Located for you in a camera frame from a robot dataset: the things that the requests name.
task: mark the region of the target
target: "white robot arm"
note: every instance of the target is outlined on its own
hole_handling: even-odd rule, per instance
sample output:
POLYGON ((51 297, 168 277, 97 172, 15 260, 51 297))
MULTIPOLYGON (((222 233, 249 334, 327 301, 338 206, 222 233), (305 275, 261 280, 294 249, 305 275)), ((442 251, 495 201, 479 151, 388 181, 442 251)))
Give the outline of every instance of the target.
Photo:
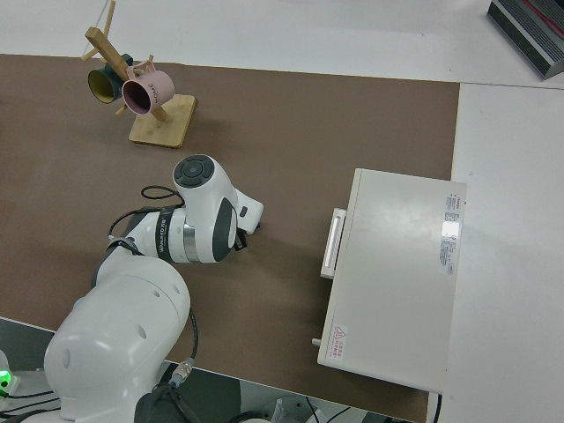
POLYGON ((110 243, 94 288, 45 354, 61 410, 25 423, 133 423, 189 316, 186 284, 167 262, 219 262, 237 228, 252 234, 258 226, 263 205, 233 187, 216 160, 190 156, 173 175, 185 207, 137 213, 128 233, 110 243))
POLYGON ((237 229, 252 234, 263 205, 236 189, 210 156, 181 160, 174 185, 185 207, 148 212, 130 229, 141 253, 175 263, 216 263, 234 246, 237 229))

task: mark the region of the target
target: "wooden mug stand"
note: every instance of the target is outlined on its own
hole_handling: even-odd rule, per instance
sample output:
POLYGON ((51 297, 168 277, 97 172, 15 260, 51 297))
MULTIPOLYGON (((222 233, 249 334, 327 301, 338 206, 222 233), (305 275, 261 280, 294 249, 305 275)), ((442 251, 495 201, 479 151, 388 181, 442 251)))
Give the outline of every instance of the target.
MULTIPOLYGON (((115 2, 110 4, 108 20, 104 33, 94 26, 88 28, 85 37, 92 43, 94 49, 83 56, 83 60, 92 57, 100 52, 106 63, 122 79, 127 81, 128 64, 117 52, 108 40, 109 21, 113 14, 115 2)), ((184 142, 188 125, 192 118, 196 99, 192 95, 175 94, 174 97, 163 104, 160 108, 154 109, 151 114, 137 115, 130 132, 130 140, 134 143, 158 145, 170 148, 180 148, 184 142)), ((125 110, 122 107, 117 114, 125 110)))

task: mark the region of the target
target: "sticker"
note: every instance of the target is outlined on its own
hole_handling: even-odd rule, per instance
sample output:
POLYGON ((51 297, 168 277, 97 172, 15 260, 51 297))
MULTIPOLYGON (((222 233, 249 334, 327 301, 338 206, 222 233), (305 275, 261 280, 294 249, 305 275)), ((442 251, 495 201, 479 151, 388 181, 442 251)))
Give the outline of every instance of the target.
POLYGON ((329 357, 333 360, 342 360, 345 353, 345 341, 348 329, 341 324, 333 324, 329 357))
POLYGON ((450 194, 445 202, 442 221, 441 250, 439 252, 439 271, 452 275, 456 270, 458 243, 462 229, 462 205, 464 200, 458 194, 450 194))

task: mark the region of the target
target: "brown tabletop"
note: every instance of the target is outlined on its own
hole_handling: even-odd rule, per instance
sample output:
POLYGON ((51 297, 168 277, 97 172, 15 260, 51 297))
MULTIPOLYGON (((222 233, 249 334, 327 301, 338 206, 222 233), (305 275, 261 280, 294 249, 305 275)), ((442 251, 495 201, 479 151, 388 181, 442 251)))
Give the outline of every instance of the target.
MULTIPOLYGON (((330 294, 319 277, 330 217, 354 169, 449 179, 458 84, 162 64, 198 101, 172 150, 128 140, 133 115, 88 90, 95 67, 0 56, 0 315, 56 329, 88 293, 108 226, 148 204, 145 185, 172 187, 175 163, 205 153, 264 214, 247 249, 175 266, 200 326, 197 366, 424 421, 426 392, 320 366, 311 338, 330 294)), ((169 358, 190 348, 187 327, 169 358)))

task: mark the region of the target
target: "pink mug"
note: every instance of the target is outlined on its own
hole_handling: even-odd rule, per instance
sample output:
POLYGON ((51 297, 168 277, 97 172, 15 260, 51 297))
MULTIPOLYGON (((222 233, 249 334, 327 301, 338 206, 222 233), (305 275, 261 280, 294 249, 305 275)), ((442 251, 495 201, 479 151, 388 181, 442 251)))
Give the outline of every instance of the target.
POLYGON ((123 83, 122 95, 133 113, 146 115, 174 97, 173 80, 149 60, 128 67, 127 75, 130 79, 123 83), (148 71, 136 75, 134 70, 143 66, 148 71))

